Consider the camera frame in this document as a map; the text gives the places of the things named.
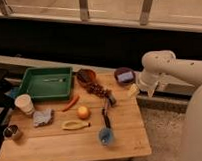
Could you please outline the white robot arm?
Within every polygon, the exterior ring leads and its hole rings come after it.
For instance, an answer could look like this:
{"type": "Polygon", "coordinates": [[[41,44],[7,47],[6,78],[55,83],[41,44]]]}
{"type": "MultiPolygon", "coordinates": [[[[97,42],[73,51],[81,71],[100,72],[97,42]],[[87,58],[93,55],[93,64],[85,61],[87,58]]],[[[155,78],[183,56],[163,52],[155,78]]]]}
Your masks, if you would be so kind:
{"type": "Polygon", "coordinates": [[[202,161],[202,60],[178,59],[173,51],[149,51],[142,57],[137,91],[152,96],[162,74],[169,74],[196,87],[187,105],[177,161],[202,161]]]}

